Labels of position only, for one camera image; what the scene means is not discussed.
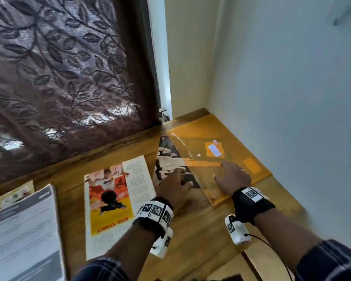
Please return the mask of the person's right hand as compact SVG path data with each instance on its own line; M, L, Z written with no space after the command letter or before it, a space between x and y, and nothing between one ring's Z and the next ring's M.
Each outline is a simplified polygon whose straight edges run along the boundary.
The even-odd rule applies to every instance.
M251 186L252 179L246 171L235 163L221 162L224 177L223 186L219 186L220 190L229 197L233 197L234 193L239 189L245 189Z

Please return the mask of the person's left hand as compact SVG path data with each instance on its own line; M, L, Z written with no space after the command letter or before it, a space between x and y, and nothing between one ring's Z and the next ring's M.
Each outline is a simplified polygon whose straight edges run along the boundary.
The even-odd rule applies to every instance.
M186 202L188 191L181 191L181 182L185 170L176 168L156 188L156 197L165 199L173 209L178 209Z

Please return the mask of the black and white printed sheet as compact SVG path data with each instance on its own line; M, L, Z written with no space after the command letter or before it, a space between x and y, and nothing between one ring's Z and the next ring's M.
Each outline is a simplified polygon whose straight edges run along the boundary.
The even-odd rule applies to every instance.
M161 136L154 167L154 185L157 187L176 168L181 168L185 171L183 182L192 181L194 189L201 189L195 176L184 162L170 138L168 136Z

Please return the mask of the orange transparent plastic folder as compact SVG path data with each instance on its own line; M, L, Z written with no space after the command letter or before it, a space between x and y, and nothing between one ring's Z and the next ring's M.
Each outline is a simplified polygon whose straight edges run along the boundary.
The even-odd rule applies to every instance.
M251 176L252 184L272 174L212 114L175 127L167 135L214 208L228 199L213 178L224 173L221 162L242 167Z

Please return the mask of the person's left forearm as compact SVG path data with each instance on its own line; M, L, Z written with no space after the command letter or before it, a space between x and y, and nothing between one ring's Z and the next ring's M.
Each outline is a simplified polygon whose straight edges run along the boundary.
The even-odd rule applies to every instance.
M135 222L104 257L120 262L129 280L137 281L155 241L156 236L152 230Z

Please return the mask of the person's right forearm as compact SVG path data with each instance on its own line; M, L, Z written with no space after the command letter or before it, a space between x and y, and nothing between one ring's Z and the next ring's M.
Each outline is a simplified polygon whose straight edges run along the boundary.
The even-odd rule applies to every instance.
M294 274L304 255L323 241L319 236L293 222L276 209L257 214L254 223Z

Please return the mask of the black marker wristband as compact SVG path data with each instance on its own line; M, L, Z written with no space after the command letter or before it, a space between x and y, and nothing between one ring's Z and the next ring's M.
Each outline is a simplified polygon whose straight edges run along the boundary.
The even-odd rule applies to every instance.
M164 238L173 218L173 207L168 200L162 197L155 197L144 203L137 212L132 224L138 224L143 229L152 231L155 238L159 239Z
M254 219L258 214L265 213L276 206L260 192L251 187L243 187L232 195L236 220L256 226Z

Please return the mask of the red and yellow magazine page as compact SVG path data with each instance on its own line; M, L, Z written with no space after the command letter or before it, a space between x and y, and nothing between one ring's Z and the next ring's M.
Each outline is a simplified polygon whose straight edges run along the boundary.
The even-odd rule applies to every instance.
M156 196L144 155L84 176L86 260L105 254Z

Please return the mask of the dark plaid shirt sleeve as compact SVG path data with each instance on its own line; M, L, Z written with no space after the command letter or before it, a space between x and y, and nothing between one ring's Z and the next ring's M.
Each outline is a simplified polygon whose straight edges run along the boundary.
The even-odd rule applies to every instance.
M329 239L299 261L295 281L351 281L351 249Z
M71 281L130 281L122 264L110 257L99 257L84 266Z

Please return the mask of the brown leaf-patterned curtain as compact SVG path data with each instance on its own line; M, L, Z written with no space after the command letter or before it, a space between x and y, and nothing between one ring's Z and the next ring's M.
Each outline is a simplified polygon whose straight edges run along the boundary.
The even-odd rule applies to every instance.
M0 184L160 125L147 0L0 0Z

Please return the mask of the grey and white paper stack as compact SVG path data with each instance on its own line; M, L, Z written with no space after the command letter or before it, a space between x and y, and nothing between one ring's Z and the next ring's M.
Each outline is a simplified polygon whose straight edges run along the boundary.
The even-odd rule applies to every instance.
M53 185L0 209L0 281L67 281Z

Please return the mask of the pale yellow printed booklet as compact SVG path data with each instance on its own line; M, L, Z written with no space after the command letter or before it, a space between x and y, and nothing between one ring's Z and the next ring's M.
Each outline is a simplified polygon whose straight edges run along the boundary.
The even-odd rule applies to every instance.
M35 193L33 180L0 196L0 209L6 208Z

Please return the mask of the dark window frame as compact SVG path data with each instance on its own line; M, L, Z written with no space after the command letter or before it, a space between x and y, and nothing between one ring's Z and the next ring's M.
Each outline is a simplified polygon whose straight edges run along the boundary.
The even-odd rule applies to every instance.
M152 38L152 29L150 24L150 14L149 14L149 5L148 0L138 0L138 18L140 23L141 37L144 43L145 55L151 74L154 79L154 90L156 93L156 100L158 107L156 108L157 117L159 124L162 125L162 108L160 103L160 91L158 84L158 77L156 72L155 57L154 57L154 47L153 47L153 38Z

